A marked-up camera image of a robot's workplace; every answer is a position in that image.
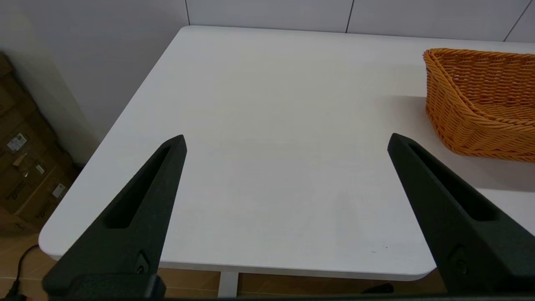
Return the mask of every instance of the table top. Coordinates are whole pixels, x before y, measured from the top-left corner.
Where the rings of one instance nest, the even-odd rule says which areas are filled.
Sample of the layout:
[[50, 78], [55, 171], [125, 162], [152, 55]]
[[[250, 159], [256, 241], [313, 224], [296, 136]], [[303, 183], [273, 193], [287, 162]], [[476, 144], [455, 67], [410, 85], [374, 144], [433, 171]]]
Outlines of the table top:
[[535, 44], [189, 26], [43, 228], [59, 258], [165, 140], [188, 154], [160, 266], [415, 280], [436, 267], [387, 153], [416, 140], [532, 234], [535, 165], [459, 156], [425, 115], [428, 48]]

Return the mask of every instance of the wicker basket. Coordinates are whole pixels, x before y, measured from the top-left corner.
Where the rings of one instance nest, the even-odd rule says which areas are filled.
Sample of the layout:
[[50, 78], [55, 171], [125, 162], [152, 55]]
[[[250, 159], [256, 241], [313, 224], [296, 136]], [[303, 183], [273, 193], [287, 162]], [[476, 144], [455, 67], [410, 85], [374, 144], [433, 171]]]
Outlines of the wicker basket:
[[462, 155], [535, 162], [535, 55], [430, 49], [425, 111]]

